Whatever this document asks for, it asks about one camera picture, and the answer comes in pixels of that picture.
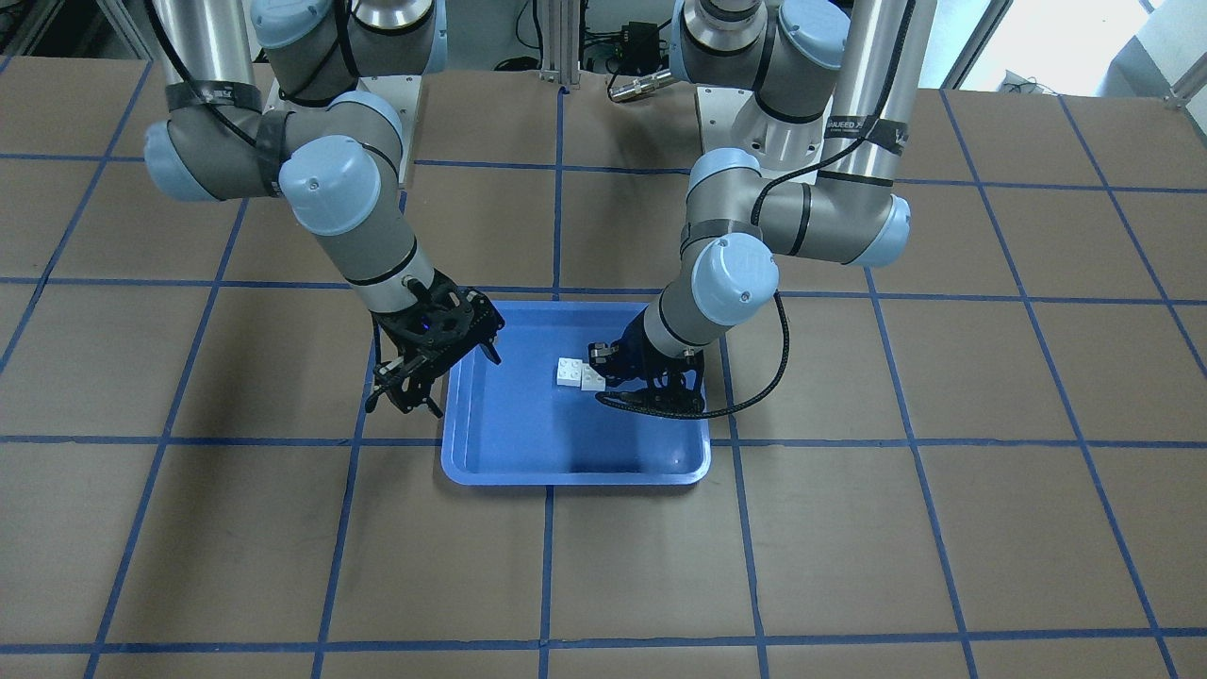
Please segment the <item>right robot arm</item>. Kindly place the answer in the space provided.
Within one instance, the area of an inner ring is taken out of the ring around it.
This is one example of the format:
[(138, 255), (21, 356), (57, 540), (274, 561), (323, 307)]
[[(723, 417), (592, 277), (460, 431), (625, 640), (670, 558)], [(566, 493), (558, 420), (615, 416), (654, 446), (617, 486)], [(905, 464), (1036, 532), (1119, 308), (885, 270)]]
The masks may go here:
[(366, 411), (441, 408), (437, 379), (505, 327), (479, 289), (437, 270), (406, 222), (406, 125), (362, 83), (439, 72), (441, 1), (147, 1), (165, 55), (168, 119), (145, 135), (154, 185), (177, 201), (282, 197), (397, 349)]

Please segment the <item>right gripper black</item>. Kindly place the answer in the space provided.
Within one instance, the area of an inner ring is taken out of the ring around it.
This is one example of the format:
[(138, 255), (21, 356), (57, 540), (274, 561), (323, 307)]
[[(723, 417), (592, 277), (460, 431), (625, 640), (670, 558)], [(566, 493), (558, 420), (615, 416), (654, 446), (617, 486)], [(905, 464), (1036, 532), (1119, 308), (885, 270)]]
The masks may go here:
[(400, 312), (372, 312), (375, 330), (383, 330), (398, 351), (397, 359), (373, 367), (373, 388), (365, 399), (363, 411), (374, 412), (381, 396), (401, 412), (426, 406), (435, 417), (444, 416), (432, 396), (435, 381), (473, 349), (494, 365), (502, 357), (496, 349), (505, 318), (490, 298), (479, 289), (457, 287), (443, 273), (435, 273), (435, 283), (410, 279), (406, 289), (418, 293), (415, 305)]

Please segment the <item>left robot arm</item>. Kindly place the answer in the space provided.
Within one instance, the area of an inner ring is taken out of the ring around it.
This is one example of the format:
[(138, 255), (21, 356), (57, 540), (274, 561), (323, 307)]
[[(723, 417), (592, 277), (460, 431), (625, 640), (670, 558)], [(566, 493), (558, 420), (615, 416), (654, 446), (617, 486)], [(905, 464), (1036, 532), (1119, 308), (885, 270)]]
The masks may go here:
[(933, 1), (680, 1), (670, 70), (686, 83), (750, 90), (780, 124), (820, 122), (820, 160), (776, 178), (742, 147), (690, 168), (680, 273), (616, 343), (587, 349), (596, 400), (669, 420), (711, 420), (702, 353), (772, 302), (776, 257), (884, 267), (900, 257), (911, 210), (893, 192), (919, 93)]

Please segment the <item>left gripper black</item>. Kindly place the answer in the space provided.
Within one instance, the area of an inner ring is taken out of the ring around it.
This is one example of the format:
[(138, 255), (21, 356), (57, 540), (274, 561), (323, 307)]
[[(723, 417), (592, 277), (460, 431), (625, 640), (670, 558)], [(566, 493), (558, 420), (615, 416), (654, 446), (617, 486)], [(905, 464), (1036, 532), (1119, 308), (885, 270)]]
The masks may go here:
[(705, 418), (702, 353), (664, 356), (646, 334), (645, 314), (639, 314), (616, 343), (590, 343), (587, 364), (604, 375), (610, 387), (632, 379), (646, 384), (642, 390), (595, 392), (595, 400), (604, 406), (658, 418)]

